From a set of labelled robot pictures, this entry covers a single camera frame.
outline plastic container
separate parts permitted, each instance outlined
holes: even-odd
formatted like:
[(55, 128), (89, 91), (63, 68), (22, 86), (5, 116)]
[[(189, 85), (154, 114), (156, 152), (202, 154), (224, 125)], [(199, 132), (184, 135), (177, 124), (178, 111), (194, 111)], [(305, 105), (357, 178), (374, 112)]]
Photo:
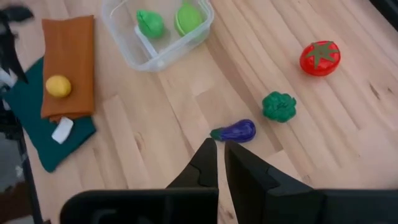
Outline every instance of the plastic container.
[[(183, 2), (194, 5), (204, 22), (181, 37), (174, 27), (175, 13)], [(147, 39), (136, 20), (138, 9), (159, 13), (165, 35), (158, 40)], [(209, 0), (103, 0), (102, 17), (130, 67), (145, 72), (158, 72), (202, 43), (210, 32), (214, 10)]]

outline purple eggplant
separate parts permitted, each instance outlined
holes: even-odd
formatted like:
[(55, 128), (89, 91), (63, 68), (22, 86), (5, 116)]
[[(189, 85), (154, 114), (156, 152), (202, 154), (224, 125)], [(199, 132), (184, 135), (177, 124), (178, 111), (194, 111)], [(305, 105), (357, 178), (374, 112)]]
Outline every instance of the purple eggplant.
[(214, 129), (210, 133), (210, 136), (217, 141), (232, 140), (239, 143), (248, 142), (255, 135), (256, 127), (249, 119), (240, 120), (225, 128)]

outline teal cloth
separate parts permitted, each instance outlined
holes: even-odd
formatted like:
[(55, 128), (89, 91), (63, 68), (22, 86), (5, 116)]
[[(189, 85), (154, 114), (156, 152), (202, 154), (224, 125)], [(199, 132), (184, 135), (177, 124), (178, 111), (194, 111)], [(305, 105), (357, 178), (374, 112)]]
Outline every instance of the teal cloth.
[(71, 133), (63, 144), (53, 140), (51, 135), (57, 124), (40, 117), (43, 102), (43, 58), (33, 64), (26, 75), (29, 84), (18, 81), (4, 95), (4, 99), (29, 135), (44, 169), (53, 172), (64, 158), (83, 144), (96, 130), (91, 117), (80, 118), (73, 121)]

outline orange cloth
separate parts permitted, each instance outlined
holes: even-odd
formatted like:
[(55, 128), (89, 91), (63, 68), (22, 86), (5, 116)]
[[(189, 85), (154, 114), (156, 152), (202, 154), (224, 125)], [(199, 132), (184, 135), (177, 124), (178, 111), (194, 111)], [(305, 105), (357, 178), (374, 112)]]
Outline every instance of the orange cloth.
[(45, 54), (43, 81), (53, 75), (70, 80), (72, 92), (65, 98), (55, 98), (44, 88), (42, 118), (59, 121), (94, 113), (94, 16), (65, 21), (42, 20)]

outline red tomato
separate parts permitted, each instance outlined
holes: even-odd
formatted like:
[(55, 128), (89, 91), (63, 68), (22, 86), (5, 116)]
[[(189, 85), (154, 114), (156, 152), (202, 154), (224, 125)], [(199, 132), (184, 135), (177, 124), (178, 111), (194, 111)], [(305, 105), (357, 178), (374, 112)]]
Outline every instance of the red tomato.
[(301, 68), (315, 76), (329, 75), (340, 63), (340, 50), (333, 41), (319, 41), (306, 47), (300, 57)]

